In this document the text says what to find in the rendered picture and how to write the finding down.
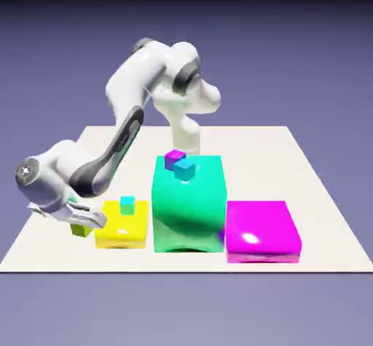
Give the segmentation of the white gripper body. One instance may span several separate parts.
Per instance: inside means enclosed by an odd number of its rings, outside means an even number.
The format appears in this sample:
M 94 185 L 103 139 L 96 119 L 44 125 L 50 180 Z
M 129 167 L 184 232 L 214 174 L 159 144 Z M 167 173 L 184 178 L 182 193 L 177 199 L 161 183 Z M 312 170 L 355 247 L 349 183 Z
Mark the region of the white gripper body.
M 67 202 L 57 211 L 57 220 L 69 224 L 78 224 L 83 227 L 99 228 L 105 227 L 106 215 L 97 208 L 74 202 Z

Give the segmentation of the small yellow-green cube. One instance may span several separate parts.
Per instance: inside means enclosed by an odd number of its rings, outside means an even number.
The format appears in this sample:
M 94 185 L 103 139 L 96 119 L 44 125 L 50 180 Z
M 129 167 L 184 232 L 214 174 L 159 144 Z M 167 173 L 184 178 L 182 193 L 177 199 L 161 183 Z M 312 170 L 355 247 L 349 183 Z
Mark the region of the small yellow-green cube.
M 72 235 L 83 238 L 88 237 L 90 233 L 93 231 L 93 228 L 82 226 L 79 224 L 71 224 L 70 228 Z

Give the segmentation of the small cyan cube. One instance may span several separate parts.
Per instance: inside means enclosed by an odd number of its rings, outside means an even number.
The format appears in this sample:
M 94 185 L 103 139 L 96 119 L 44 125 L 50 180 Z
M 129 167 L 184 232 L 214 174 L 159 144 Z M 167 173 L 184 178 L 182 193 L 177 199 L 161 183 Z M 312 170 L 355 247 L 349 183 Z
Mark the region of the small cyan cube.
M 122 215 L 133 215 L 135 213 L 134 196 L 121 196 L 119 201 L 119 208 Z

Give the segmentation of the small purple cube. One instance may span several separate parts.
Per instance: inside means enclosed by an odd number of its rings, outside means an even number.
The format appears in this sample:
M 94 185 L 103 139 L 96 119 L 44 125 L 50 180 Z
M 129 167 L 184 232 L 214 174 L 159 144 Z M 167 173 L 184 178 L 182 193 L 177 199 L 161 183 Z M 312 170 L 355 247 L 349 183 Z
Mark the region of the small purple cube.
M 165 169 L 173 171 L 173 167 L 176 162 L 179 160 L 184 159 L 187 156 L 187 154 L 183 151 L 179 151 L 177 149 L 174 149 L 168 153 L 165 154 L 164 160 L 165 160 Z

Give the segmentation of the small blue cube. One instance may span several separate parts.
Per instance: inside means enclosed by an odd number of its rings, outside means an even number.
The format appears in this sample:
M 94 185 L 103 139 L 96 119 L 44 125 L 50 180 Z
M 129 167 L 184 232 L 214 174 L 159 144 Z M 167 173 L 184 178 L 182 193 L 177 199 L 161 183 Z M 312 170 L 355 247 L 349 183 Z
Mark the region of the small blue cube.
M 187 158 L 183 158 L 175 162 L 173 166 L 174 176 L 181 181 L 189 181 L 195 176 L 195 162 Z

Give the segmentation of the large yellow box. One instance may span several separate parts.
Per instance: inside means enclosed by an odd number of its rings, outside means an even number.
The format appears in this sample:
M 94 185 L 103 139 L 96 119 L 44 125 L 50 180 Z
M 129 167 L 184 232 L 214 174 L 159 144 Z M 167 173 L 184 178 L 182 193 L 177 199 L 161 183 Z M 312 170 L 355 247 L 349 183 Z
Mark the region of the large yellow box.
M 119 201 L 106 201 L 102 208 L 107 217 L 103 229 L 95 230 L 96 248 L 145 248 L 149 202 L 136 200 L 134 214 L 123 215 Z

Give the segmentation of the large green box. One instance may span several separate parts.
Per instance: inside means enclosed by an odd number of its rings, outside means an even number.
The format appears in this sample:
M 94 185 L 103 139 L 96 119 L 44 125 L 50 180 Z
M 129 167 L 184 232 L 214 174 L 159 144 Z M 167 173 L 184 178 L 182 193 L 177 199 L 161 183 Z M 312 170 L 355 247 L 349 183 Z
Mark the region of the large green box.
M 227 187 L 220 156 L 191 156 L 195 176 L 188 181 L 165 169 L 158 156 L 152 182 L 154 251 L 221 253 Z

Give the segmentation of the large magenta box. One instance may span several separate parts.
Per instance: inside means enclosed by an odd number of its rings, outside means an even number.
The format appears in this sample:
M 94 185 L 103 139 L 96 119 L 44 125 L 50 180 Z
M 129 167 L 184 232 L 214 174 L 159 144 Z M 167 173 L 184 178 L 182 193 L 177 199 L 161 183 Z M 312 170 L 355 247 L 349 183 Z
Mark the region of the large magenta box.
M 225 225 L 229 263 L 297 263 L 302 240 L 284 201 L 229 201 Z

